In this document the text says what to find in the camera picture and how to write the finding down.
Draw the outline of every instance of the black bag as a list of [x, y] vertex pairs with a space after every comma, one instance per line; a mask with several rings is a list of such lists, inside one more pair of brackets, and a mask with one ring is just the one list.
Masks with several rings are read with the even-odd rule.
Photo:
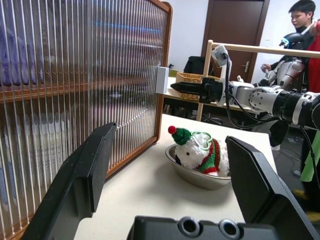
[[[184, 67], [183, 72], [186, 74], [204, 74], [205, 60], [206, 58], [203, 56], [190, 56]], [[208, 74], [211, 76], [214, 75], [213, 66], [211, 62]]]

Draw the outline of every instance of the wicker basket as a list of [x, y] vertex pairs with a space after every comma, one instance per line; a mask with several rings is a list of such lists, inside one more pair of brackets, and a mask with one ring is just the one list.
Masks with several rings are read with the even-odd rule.
[[[200, 84], [201, 80], [203, 78], [203, 75], [200, 74], [192, 74], [192, 73], [183, 73], [183, 72], [178, 72], [176, 74], [176, 83], [179, 82], [188, 82], [188, 83], [194, 83], [194, 84]], [[215, 76], [208, 76], [208, 78], [219, 80], [218, 77]], [[180, 93], [177, 91], [177, 94], [179, 95], [180, 98], [186, 99], [186, 100], [198, 100], [198, 95], [193, 95], [193, 94], [186, 94], [186, 93]]]

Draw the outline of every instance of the red pompom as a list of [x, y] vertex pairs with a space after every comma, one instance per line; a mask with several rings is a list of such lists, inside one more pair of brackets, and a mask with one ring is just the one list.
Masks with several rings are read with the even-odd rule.
[[176, 129], [174, 126], [170, 126], [170, 127], [168, 128], [168, 132], [169, 132], [170, 134], [175, 134], [175, 133], [177, 132], [177, 129]]

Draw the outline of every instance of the black hair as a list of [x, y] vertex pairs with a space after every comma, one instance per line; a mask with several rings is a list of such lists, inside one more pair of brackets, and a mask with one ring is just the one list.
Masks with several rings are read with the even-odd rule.
[[292, 13], [294, 11], [303, 12], [305, 14], [308, 14], [312, 12], [312, 18], [314, 17], [316, 10], [316, 4], [314, 1], [311, 0], [300, 0], [297, 1], [289, 10], [289, 13]]

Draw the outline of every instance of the screw hole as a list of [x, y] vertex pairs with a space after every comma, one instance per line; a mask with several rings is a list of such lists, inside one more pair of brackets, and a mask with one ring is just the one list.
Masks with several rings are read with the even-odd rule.
[[230, 223], [224, 224], [223, 229], [225, 230], [225, 232], [226, 232], [227, 234], [229, 234], [229, 235], [231, 235], [231, 236], [234, 236], [234, 235], [236, 235], [236, 233], [237, 233], [237, 230], [236, 230], [235, 226], [233, 226], [233, 225], [230, 224]]
[[186, 220], [183, 223], [183, 228], [188, 232], [188, 233], [193, 233], [194, 231], [196, 231], [197, 226], [195, 225], [195, 223], [191, 220]]

